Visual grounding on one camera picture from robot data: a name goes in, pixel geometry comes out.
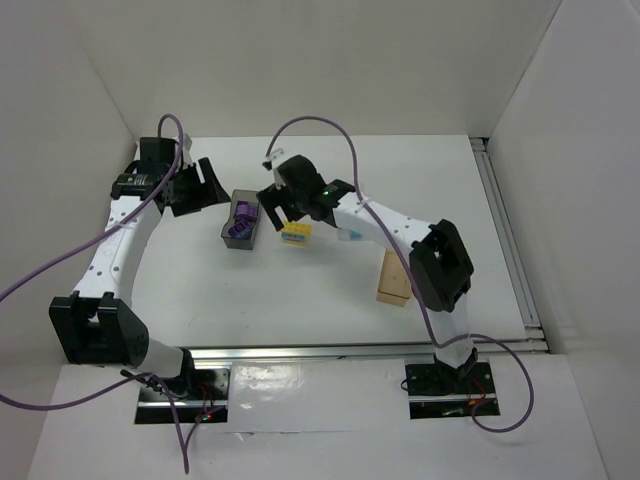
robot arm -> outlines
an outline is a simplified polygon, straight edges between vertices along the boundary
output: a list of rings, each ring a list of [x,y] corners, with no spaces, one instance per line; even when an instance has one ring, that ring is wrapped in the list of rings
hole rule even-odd
[[[150,338],[131,309],[131,295],[144,249],[165,207],[180,216],[230,201],[207,158],[198,161],[204,181],[200,180],[186,140],[181,166],[162,194],[100,243],[72,294],[55,297],[49,307],[49,317],[71,363],[121,365],[154,373],[167,379],[178,395],[195,384],[191,355]],[[140,139],[140,160],[113,183],[105,230],[116,226],[156,188],[173,163],[175,148],[172,139]]]
[[[284,225],[278,216],[281,208],[287,220],[305,215],[333,227],[360,233],[384,247],[389,239],[364,208],[355,188],[342,180],[327,184],[307,158],[296,155],[281,160],[275,151],[263,164],[274,174],[274,183],[258,194],[258,200],[276,230]],[[434,334],[440,342],[469,333],[466,293],[471,283],[473,264],[456,227],[447,220],[431,224],[416,220],[379,205],[366,202],[383,220],[401,253],[410,265],[425,302]],[[456,380],[462,380],[473,368],[476,350],[470,339],[436,350],[436,362]]]

